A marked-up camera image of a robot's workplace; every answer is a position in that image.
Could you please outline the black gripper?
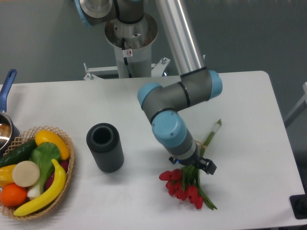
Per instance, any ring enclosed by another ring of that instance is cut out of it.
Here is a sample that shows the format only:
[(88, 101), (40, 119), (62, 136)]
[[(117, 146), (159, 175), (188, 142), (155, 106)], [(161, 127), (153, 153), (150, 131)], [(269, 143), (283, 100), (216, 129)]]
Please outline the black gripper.
[(189, 148), (189, 150), (187, 150), (187, 152), (181, 155), (171, 154), (168, 160), (172, 164), (179, 163), (185, 166), (186, 165), (196, 165), (196, 166), (200, 165), (200, 169), (203, 170), (207, 174), (214, 174), (217, 169), (217, 166), (214, 164), (212, 160), (200, 157), (200, 148), (195, 141), (192, 142), (192, 145)]

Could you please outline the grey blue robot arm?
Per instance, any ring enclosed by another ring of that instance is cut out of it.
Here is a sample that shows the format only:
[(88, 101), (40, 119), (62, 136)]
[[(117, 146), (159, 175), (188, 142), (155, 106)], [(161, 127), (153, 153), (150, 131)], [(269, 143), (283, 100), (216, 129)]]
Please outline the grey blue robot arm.
[[(151, 76), (152, 44), (158, 26), (144, 11), (142, 0), (77, 0), (75, 6), (85, 24), (105, 23), (105, 36), (114, 48), (120, 78)], [(155, 82), (145, 84), (138, 91), (138, 101), (172, 162), (213, 174), (215, 164), (201, 156), (178, 111), (220, 95), (221, 78), (204, 64), (184, 1), (158, 0), (156, 6), (180, 81), (166, 87)]]

